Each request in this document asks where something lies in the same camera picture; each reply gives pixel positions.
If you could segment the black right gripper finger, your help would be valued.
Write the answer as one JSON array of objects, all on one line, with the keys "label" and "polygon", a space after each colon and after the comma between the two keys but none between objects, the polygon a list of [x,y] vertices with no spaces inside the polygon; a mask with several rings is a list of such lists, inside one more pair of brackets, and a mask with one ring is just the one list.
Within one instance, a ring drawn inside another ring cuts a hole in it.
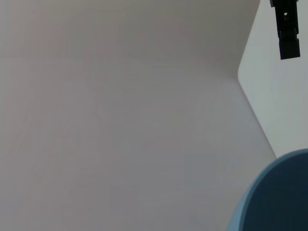
[{"label": "black right gripper finger", "polygon": [[281,60],[300,57],[297,0],[271,0],[275,8]]}]

